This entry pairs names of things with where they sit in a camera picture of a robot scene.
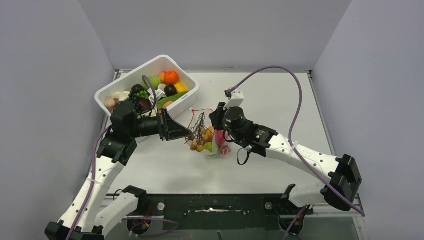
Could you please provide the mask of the lime green fruit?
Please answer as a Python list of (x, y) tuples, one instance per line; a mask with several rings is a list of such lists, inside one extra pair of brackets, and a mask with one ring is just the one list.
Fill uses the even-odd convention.
[(204, 145), (203, 145), (203, 149), (206, 151), (209, 151), (209, 152), (211, 152), (211, 153), (214, 153), (216, 150), (215, 150), (215, 144), (213, 143), (213, 142), (207, 142), (207, 143), (205, 143)]

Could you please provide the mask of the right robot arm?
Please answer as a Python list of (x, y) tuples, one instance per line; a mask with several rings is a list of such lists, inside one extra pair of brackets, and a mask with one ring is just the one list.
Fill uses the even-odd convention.
[(289, 214), (300, 207), (328, 204), (340, 211), (364, 211), (354, 204), (362, 183), (354, 157), (323, 154), (295, 143), (276, 130), (259, 125), (245, 117), (239, 106), (225, 108), (221, 102), (209, 114), (212, 126), (223, 132), (223, 138), (246, 151), (248, 156), (257, 154), (279, 160), (318, 179), (309, 185), (291, 184), (281, 199), (282, 209)]

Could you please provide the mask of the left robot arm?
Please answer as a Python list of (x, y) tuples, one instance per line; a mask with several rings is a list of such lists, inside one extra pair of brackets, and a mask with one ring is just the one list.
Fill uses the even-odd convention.
[(133, 212), (148, 210), (146, 191), (126, 187), (117, 200), (101, 210), (112, 183), (137, 148), (136, 138), (158, 135), (173, 141), (192, 135), (162, 108), (155, 116), (141, 116), (136, 106), (124, 101), (114, 107), (111, 126), (96, 140), (91, 171), (68, 210), (57, 222), (49, 222), (44, 233), (49, 240), (103, 240)]

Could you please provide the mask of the red apple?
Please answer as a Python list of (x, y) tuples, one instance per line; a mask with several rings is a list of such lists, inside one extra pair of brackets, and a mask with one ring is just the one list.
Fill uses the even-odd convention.
[(224, 136), (225, 135), (223, 130), (215, 130), (214, 142), (219, 148), (222, 148), (226, 144), (226, 140), (224, 139)]

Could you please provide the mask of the dark grape bunch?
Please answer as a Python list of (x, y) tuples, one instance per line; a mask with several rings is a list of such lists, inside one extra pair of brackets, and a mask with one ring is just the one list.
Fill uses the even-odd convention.
[(135, 109), (140, 113), (151, 108), (149, 95), (145, 91), (138, 93), (130, 92), (129, 101), (135, 104)]

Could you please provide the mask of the tan longan fruit bunch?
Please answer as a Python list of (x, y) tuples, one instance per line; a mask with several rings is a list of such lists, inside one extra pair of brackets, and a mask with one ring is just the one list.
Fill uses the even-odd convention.
[(192, 116), (188, 129), (193, 132), (193, 135), (185, 138), (185, 144), (194, 152), (205, 152), (212, 154), (208, 150), (204, 150), (204, 144), (214, 142), (215, 129), (212, 126), (206, 125), (206, 113), (204, 110), (191, 110)]

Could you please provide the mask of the red grape bunch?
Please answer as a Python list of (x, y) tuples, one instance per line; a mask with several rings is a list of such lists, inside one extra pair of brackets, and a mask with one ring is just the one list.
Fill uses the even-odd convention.
[(229, 145), (223, 145), (220, 149), (219, 149), (219, 155), (220, 156), (226, 156), (231, 152), (231, 147)]

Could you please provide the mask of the clear zip top bag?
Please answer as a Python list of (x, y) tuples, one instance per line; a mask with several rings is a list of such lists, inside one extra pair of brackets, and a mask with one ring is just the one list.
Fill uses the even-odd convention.
[[(206, 115), (206, 120), (205, 120), (205, 124), (208, 126), (208, 127), (212, 127), (212, 123), (211, 123), (211, 121), (210, 121), (210, 119), (208, 118), (208, 113), (212, 113), (213, 112), (213, 110), (212, 109), (210, 109), (210, 108), (205, 108), (205, 109), (193, 109), (192, 107), (190, 107), (189, 108), (189, 110), (191, 111), (191, 110), (201, 110), (201, 111), (205, 111), (205, 115)], [(203, 153), (205, 156), (207, 156), (208, 158), (220, 158), (220, 157), (224, 157), (224, 156), (221, 156), (220, 154), (219, 154), (219, 151), (220, 151), (220, 148), (215, 144), (215, 152), (213, 152), (212, 154), (206, 154), (204, 151), (203, 152), (201, 152), (201, 153)]]

